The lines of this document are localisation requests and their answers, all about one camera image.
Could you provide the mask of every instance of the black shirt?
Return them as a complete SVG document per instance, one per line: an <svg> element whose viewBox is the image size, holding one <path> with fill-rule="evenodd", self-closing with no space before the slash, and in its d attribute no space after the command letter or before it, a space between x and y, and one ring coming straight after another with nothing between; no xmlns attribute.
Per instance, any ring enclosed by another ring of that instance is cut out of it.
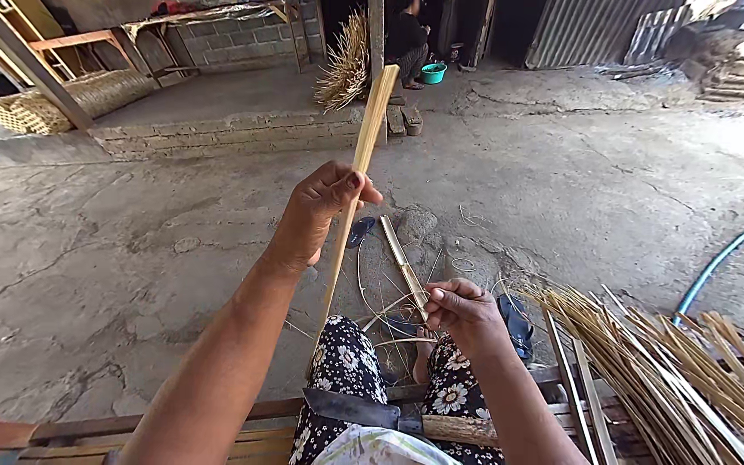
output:
<svg viewBox="0 0 744 465"><path fill-rule="evenodd" d="M427 43L427 30L421 27L419 19L406 12L400 12L389 19L384 55L398 58L409 50L423 47Z"/></svg>

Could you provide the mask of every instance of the white cloth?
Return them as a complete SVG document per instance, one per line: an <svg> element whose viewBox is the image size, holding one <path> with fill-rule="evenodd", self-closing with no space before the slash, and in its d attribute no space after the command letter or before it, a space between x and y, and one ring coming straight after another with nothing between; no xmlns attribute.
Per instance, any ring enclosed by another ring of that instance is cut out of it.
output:
<svg viewBox="0 0 744 465"><path fill-rule="evenodd" d="M387 428L350 425L326 446L312 465L358 463L360 465L460 465L435 446Z"/></svg>

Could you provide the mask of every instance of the flip-flop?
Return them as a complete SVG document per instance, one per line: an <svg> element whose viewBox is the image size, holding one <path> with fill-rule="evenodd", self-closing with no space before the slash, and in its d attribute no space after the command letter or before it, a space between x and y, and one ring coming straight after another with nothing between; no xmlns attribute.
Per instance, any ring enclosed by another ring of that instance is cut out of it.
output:
<svg viewBox="0 0 744 465"><path fill-rule="evenodd" d="M516 353L525 364L532 361L532 330L533 327L524 313L524 304L519 299L506 294L498 298L501 318L507 324L512 338L512 345Z"/></svg>
<svg viewBox="0 0 744 465"><path fill-rule="evenodd" d="M360 245L364 236L375 227L375 219L371 216L362 217L349 230L349 238L346 240L346 248L353 249Z"/></svg>

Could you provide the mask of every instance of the corrugated metal sheet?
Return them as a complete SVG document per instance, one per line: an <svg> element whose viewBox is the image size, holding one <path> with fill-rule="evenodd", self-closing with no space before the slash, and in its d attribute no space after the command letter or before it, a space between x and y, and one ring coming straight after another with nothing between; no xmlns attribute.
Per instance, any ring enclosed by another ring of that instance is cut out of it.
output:
<svg viewBox="0 0 744 465"><path fill-rule="evenodd" d="M622 63L639 17L681 0L548 0L525 63L558 68Z"/></svg>
<svg viewBox="0 0 744 465"><path fill-rule="evenodd" d="M656 53L665 48L665 44L674 32L690 22L690 16L689 5L643 15L635 27L635 34L633 34L630 49L625 55L624 64L650 63L656 58Z"/></svg>

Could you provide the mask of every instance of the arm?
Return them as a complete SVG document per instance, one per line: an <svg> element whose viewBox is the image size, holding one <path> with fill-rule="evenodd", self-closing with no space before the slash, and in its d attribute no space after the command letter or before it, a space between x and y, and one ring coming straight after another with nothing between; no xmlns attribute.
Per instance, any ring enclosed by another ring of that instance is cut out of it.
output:
<svg viewBox="0 0 744 465"><path fill-rule="evenodd" d="M332 216L383 197L365 174L329 162L295 187L270 245L160 387L121 463L223 463L269 370L300 273L320 257Z"/></svg>
<svg viewBox="0 0 744 465"><path fill-rule="evenodd" d="M586 463L518 358L490 292L458 278L427 290L427 325L449 331L470 359L507 463Z"/></svg>

